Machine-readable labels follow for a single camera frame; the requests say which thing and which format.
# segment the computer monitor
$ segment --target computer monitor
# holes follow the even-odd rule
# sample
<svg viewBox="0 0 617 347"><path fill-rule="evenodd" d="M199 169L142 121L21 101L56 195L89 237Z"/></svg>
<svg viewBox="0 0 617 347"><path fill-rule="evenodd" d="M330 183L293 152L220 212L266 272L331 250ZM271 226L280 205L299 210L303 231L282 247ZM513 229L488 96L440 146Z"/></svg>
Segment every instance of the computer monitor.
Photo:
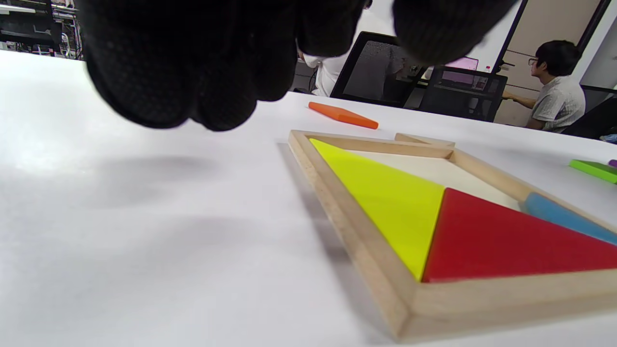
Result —
<svg viewBox="0 0 617 347"><path fill-rule="evenodd" d="M473 59L469 57L462 57L461 59L457 61L453 61L449 64L446 64L445 66L454 67L456 69L477 71L479 63L480 61L477 59ZM450 80L453 82L459 82L459 83L464 83L466 85L471 85L473 84L473 75L445 71L444 80Z"/></svg>
<svg viewBox="0 0 617 347"><path fill-rule="evenodd" d="M477 59L473 59L473 58L470 58L470 57L462 57L461 59L459 59L457 61L453 61L453 62L451 62L449 64L446 64L445 66L447 66L447 67L456 67L458 69L477 71L479 63L480 63L480 61L477 60Z"/></svg>

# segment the black hair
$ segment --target black hair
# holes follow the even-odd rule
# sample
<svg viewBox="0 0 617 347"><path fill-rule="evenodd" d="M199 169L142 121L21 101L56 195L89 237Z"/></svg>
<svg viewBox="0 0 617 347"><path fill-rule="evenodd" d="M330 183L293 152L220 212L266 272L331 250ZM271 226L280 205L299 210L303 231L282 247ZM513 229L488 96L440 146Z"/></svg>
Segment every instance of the black hair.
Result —
<svg viewBox="0 0 617 347"><path fill-rule="evenodd" d="M546 63L547 71L552 76L568 76L574 72L576 63L581 58L581 52L570 41L550 41L544 43L536 51L537 65Z"/></svg>

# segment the blue tangram piece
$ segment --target blue tangram piece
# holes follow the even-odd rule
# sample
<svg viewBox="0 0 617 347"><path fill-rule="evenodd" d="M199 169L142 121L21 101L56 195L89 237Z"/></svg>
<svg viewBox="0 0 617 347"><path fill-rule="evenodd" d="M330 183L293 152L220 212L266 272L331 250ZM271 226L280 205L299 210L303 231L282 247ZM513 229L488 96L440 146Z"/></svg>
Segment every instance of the blue tangram piece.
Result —
<svg viewBox="0 0 617 347"><path fill-rule="evenodd" d="M525 200L525 212L547 222L561 225L576 232L591 236L617 246L617 234L593 223L589 219L547 199L540 194L531 193Z"/></svg>

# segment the table surface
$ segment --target table surface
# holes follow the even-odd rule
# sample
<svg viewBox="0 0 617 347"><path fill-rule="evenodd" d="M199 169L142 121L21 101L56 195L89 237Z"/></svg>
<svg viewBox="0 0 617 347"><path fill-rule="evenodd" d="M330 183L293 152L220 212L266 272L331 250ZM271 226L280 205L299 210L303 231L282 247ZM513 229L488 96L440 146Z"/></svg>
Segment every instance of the table surface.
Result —
<svg viewBox="0 0 617 347"><path fill-rule="evenodd" d="M81 62L0 52L0 345L392 345L289 148L292 129L457 147L617 224L617 186L567 167L617 146L289 93L228 133L127 122ZM346 107L379 130L337 123ZM613 346L617 314L423 346Z"/></svg>

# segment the black glove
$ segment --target black glove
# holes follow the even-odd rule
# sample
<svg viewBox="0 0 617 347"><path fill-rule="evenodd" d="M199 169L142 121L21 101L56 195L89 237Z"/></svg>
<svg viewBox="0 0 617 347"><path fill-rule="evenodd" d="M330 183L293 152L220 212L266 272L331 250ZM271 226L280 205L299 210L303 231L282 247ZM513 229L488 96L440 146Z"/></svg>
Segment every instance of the black glove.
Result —
<svg viewBox="0 0 617 347"><path fill-rule="evenodd" d="M396 0L395 29L420 62L453 61L516 0ZM81 0L88 71L123 117L151 128L188 118L213 131L245 122L291 87L296 43L312 56L350 48L365 0Z"/></svg>

